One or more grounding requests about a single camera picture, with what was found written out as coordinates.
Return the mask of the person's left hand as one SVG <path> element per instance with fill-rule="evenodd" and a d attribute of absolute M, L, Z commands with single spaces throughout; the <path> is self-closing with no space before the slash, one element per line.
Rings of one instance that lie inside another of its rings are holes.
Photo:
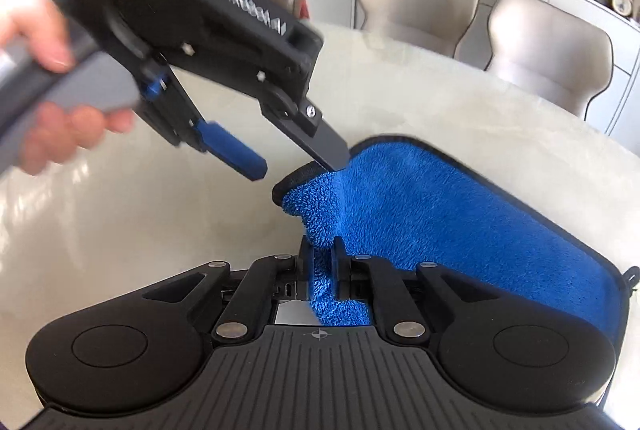
<path fill-rule="evenodd" d="M 32 56 L 52 72 L 73 68 L 66 22 L 52 0 L 36 0 L 1 15 L 1 43 L 26 38 Z M 106 115 L 96 108 L 79 106 L 69 112 L 52 102 L 40 104 L 34 127 L 24 138 L 18 167 L 37 175 L 50 163 L 73 159 L 77 150 L 92 149 L 106 132 L 125 134 L 134 126 L 134 112 L 120 109 Z"/>

